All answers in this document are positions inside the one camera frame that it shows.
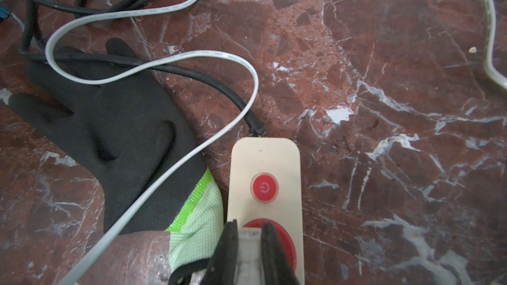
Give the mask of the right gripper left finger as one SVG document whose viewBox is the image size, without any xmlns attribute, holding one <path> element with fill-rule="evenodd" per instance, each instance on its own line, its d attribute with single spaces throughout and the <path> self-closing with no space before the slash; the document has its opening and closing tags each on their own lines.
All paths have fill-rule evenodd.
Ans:
<svg viewBox="0 0 507 285">
<path fill-rule="evenodd" d="M 227 222 L 200 285 L 233 285 L 238 258 L 238 224 Z"/>
</svg>

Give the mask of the black work glove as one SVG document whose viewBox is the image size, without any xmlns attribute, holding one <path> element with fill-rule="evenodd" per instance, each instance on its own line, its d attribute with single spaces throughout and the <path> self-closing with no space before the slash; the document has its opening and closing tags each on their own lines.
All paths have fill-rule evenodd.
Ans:
<svg viewBox="0 0 507 285">
<path fill-rule="evenodd" d="M 104 191 L 109 230 L 162 174 L 198 142 L 188 120 L 149 71 L 92 85 L 124 68 L 71 61 L 62 68 L 86 80 L 75 83 L 49 65 L 30 61 L 26 76 L 57 101 L 14 94 L 9 107 L 95 176 Z M 170 233 L 170 284 L 188 284 L 206 268 L 223 229 L 223 202 L 202 154 L 175 171 L 143 204 L 123 232 Z"/>
</svg>

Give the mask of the beige red power strip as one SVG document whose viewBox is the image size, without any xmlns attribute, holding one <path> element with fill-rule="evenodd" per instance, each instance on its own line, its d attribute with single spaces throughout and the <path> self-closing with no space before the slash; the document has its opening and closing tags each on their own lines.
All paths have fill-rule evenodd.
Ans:
<svg viewBox="0 0 507 285">
<path fill-rule="evenodd" d="M 304 284 L 301 154 L 286 138 L 246 137 L 232 149 L 227 219 L 239 227 L 275 225 Z"/>
</svg>

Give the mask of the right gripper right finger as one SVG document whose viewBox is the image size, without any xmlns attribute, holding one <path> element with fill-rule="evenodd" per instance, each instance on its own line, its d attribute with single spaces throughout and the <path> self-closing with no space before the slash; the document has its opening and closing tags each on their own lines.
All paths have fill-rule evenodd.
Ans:
<svg viewBox="0 0 507 285">
<path fill-rule="evenodd" d="M 261 258 L 266 285 L 300 284 L 271 222 L 263 222 L 261 226 Z"/>
</svg>

